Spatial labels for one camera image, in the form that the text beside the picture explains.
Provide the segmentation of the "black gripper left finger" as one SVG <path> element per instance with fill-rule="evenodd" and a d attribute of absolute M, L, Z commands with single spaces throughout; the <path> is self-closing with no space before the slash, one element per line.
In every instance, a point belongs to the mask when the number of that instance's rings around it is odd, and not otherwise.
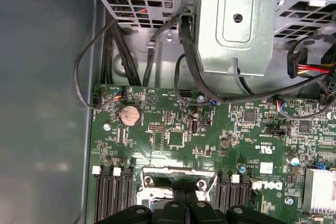
<path fill-rule="evenodd" d="M 184 203 L 186 182 L 173 184 L 173 200 L 167 202 L 162 209 L 151 211 L 150 208 L 134 205 L 111 215 L 100 223 L 185 223 Z"/>

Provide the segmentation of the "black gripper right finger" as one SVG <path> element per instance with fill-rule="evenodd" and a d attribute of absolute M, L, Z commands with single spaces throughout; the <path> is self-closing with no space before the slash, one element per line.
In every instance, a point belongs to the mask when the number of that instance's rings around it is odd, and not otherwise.
<path fill-rule="evenodd" d="M 250 208 L 235 205 L 225 213 L 214 209 L 210 203 L 200 201 L 197 185 L 185 182 L 185 200 L 191 223 L 266 223 L 266 216 Z"/>

